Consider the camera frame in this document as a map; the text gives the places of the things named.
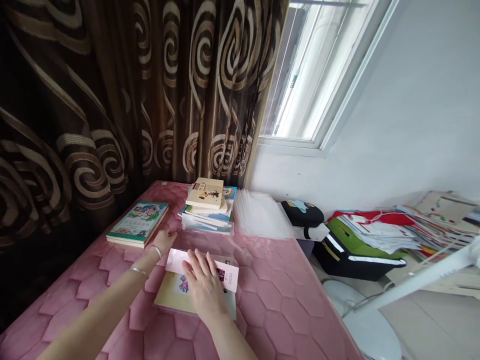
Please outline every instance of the forearm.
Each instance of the forearm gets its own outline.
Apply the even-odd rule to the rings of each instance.
[[[220,360],[258,360],[229,316],[208,327]]]
[[[158,253],[150,248],[133,266],[149,275],[158,261]],[[125,271],[50,344],[39,359],[95,359],[146,280],[147,277],[141,273]]]

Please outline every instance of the silver bracelet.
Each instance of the silver bracelet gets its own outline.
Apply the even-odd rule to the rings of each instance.
[[[144,270],[142,270],[142,269],[140,269],[136,266],[130,266],[130,270],[133,270],[133,271],[136,271],[137,273],[145,275],[147,279],[149,278],[149,276],[147,275],[147,273]]]
[[[151,247],[156,250],[156,252],[158,253],[158,256],[159,256],[160,259],[161,259],[161,258],[162,258],[162,253],[160,252],[160,249],[159,249],[158,247],[156,247],[155,245],[152,245]]]

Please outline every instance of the pink quilted cover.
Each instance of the pink quilted cover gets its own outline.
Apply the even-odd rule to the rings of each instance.
[[[157,181],[139,199],[169,203],[160,228],[178,230],[187,189]],[[109,229],[0,336],[0,359],[36,359],[142,255],[142,249],[107,242]],[[235,257],[236,324],[260,360],[363,359],[294,239],[184,231],[173,246]],[[218,359],[197,315],[154,305],[164,274],[158,264],[97,359]]]

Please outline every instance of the brown swirl curtain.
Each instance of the brown swirl curtain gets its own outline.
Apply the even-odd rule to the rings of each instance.
[[[155,180],[242,186],[287,6],[3,0],[0,264],[28,261],[3,294],[34,299]]]

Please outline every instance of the book stack on bed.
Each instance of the book stack on bed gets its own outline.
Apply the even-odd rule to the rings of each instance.
[[[169,210],[166,202],[140,201],[106,235],[107,241],[145,248]]]
[[[224,186],[223,180],[199,177],[188,189],[185,206],[178,215],[188,228],[229,235],[236,192],[236,187]]]

